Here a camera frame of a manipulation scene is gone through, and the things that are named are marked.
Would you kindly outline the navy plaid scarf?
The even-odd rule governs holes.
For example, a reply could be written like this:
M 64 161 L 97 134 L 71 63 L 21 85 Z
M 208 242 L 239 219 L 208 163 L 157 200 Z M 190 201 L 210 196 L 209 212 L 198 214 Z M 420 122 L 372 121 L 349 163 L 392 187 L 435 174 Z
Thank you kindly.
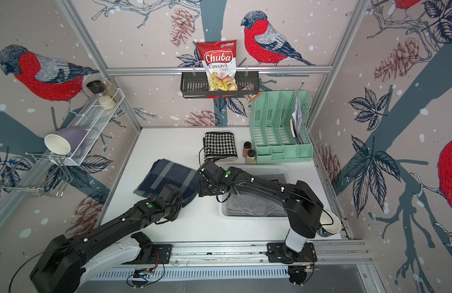
M 142 183 L 134 190 L 134 194 L 147 198 L 152 194 L 159 194 L 166 184 L 172 184 L 180 189 L 181 207 L 185 208 L 197 196 L 199 181 L 203 179 L 194 169 L 167 159 L 159 159 L 154 162 Z

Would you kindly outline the grey knitted scarf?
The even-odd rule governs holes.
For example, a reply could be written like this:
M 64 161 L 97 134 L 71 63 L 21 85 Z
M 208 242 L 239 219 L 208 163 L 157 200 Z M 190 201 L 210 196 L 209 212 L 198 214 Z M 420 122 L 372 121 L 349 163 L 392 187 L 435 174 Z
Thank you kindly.
M 250 195 L 231 195 L 222 204 L 222 213 L 229 217 L 286 217 L 281 204 Z

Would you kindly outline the white plastic basket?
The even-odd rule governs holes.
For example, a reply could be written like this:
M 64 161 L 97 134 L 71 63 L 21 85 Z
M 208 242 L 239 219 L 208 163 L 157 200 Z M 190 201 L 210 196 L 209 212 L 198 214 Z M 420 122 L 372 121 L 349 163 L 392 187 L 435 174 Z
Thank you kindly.
M 255 177 L 275 183 L 289 183 L 289 175 L 284 167 L 236 165 Z M 285 220 L 287 213 L 281 204 L 251 195 L 231 195 L 225 203 L 220 203 L 221 216 L 234 220 Z

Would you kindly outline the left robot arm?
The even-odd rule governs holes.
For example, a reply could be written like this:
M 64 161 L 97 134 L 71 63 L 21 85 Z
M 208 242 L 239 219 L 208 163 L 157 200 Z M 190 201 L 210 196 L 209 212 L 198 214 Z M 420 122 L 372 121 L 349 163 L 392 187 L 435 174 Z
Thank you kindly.
M 180 212 L 182 193 L 172 184 L 159 194 L 138 201 L 115 219 L 84 233 L 52 239 L 30 273 L 40 293 L 73 293 L 90 278 L 115 266 L 138 260 L 160 264 L 165 253 L 153 251 L 154 243 L 143 229 Z

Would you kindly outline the houndstooth folded scarf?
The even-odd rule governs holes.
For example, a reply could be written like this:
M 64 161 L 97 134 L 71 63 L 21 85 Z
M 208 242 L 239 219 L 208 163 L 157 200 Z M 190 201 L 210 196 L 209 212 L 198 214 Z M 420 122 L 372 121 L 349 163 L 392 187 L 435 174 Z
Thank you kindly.
M 235 137 L 229 131 L 207 132 L 203 142 L 205 160 L 228 162 L 238 159 Z

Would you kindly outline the beige spice jar black lid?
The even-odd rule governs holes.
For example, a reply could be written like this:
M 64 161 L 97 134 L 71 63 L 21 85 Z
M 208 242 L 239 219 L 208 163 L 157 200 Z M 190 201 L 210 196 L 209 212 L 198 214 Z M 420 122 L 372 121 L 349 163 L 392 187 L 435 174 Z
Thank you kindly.
M 246 164 L 253 165 L 255 164 L 256 151 L 253 149 L 248 150 L 246 156 Z

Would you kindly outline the brown spice jar black lid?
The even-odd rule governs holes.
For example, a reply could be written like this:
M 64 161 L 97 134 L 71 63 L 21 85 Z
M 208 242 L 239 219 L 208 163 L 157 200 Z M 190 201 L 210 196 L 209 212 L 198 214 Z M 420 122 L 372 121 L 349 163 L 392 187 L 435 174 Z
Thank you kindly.
M 249 141 L 244 142 L 243 144 L 243 157 L 246 158 L 249 150 L 252 149 L 252 143 Z

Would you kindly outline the snack packet in black shelf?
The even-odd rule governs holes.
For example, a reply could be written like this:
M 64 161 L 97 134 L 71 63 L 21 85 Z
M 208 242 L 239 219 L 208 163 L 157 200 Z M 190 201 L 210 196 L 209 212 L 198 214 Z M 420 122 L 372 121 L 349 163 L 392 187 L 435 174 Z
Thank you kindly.
M 248 84 L 246 86 L 240 86 L 239 90 L 245 91 L 246 94 L 244 94 L 244 98 L 247 99 L 248 103 L 250 104 L 253 102 L 256 98 L 258 98 L 261 93 L 255 89 L 254 84 Z

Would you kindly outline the purple cup white inside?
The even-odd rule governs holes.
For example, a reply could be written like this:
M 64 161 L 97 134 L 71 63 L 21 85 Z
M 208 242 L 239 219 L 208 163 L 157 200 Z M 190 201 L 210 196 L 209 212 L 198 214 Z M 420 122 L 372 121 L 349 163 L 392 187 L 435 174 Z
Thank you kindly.
M 44 138 L 44 144 L 56 155 L 66 156 L 78 148 L 87 133 L 88 131 L 84 128 L 71 126 L 60 129 L 54 134 L 48 134 Z

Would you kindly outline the green mug white inside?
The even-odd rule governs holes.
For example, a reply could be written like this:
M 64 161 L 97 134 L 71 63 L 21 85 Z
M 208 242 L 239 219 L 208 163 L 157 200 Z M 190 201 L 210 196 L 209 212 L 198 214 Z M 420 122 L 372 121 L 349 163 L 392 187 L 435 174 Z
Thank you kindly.
M 319 225 L 317 229 L 317 234 L 321 237 L 327 238 L 338 234 L 341 231 L 341 221 L 333 213 L 323 210 L 321 218 L 319 220 Z

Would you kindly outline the glass jar on shelf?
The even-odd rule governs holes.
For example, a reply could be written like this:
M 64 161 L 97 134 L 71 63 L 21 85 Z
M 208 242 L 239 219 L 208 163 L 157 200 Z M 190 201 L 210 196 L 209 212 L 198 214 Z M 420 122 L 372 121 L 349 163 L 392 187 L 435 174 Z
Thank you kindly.
M 106 94 L 109 95 L 115 103 L 118 103 L 121 96 L 117 93 L 118 88 L 116 85 L 107 78 L 102 79 L 102 85 Z

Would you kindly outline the black lid jar on shelf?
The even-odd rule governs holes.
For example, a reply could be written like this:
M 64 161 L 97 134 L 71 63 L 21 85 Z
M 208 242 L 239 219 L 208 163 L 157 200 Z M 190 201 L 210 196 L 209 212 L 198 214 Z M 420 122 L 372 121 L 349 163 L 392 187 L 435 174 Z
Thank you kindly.
M 106 94 L 104 85 L 99 80 L 87 83 L 86 87 L 96 96 L 104 96 Z

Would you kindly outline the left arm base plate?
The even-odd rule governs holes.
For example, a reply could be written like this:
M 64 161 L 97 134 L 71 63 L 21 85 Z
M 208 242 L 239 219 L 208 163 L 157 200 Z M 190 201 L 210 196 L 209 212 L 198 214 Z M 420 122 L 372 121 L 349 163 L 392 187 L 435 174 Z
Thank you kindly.
M 152 244 L 149 247 L 142 248 L 138 253 L 137 257 L 130 262 L 125 262 L 125 264 L 142 265 L 142 264 L 169 264 L 172 244 Z

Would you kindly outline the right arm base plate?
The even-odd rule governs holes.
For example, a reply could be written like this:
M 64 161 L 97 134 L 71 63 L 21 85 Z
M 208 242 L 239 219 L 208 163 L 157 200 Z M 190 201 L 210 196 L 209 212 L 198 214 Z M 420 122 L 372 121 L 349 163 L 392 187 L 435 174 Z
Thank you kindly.
M 288 248 L 285 243 L 269 242 L 265 255 L 271 263 L 294 264 L 296 262 L 316 262 L 317 256 L 315 247 L 311 242 L 307 242 L 300 252 Z

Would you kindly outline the black wall basket shelf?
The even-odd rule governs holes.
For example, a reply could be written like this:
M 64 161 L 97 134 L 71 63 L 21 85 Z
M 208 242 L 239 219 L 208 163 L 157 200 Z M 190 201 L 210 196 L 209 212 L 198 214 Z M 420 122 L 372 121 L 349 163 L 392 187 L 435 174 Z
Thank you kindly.
M 258 72 L 237 72 L 220 78 L 213 73 L 182 73 L 180 91 L 185 98 L 240 98 L 259 92 Z

